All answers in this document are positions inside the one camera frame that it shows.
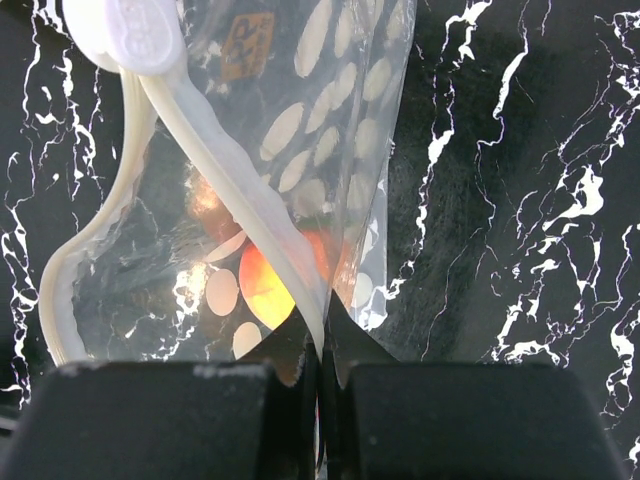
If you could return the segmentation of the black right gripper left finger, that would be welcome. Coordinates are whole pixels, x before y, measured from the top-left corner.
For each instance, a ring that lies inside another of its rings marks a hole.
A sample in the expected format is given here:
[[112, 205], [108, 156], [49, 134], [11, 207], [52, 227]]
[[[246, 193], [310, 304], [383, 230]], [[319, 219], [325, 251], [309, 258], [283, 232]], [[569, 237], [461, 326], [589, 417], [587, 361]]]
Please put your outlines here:
[[311, 479], [316, 375], [292, 314], [234, 362], [76, 362], [41, 382], [5, 479]]

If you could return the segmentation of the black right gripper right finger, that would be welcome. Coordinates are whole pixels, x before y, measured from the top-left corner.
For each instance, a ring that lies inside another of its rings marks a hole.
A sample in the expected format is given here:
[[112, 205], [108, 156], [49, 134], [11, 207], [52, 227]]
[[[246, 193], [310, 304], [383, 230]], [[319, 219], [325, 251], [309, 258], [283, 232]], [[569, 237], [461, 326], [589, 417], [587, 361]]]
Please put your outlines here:
[[338, 297], [324, 325], [322, 437], [331, 479], [622, 479], [572, 372], [401, 362]]

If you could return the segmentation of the peach fruit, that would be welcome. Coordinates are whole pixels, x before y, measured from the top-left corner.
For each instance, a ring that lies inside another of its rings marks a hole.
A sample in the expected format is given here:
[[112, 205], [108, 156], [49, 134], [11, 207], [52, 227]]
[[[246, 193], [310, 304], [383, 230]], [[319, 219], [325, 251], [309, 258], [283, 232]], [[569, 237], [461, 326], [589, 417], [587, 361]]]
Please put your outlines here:
[[[329, 256], [325, 242], [327, 229], [304, 229], [315, 258], [315, 265], [324, 287], [328, 286]], [[251, 313], [268, 329], [277, 329], [291, 314], [294, 300], [275, 273], [271, 264], [253, 244], [244, 249], [238, 272], [240, 291]]]

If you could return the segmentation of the clear dotted zip top bag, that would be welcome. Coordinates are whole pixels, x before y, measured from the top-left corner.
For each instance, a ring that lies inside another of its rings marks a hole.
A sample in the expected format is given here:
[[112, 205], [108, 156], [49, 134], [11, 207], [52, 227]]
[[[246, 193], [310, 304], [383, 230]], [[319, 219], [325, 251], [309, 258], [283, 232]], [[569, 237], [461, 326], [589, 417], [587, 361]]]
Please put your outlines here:
[[[253, 243], [316, 348], [329, 300], [378, 274], [377, 212], [412, 46], [412, 1], [66, 1], [119, 76], [119, 168], [48, 261], [39, 317], [58, 365], [241, 357], [275, 330], [240, 291]], [[327, 229], [328, 286], [302, 231]]]

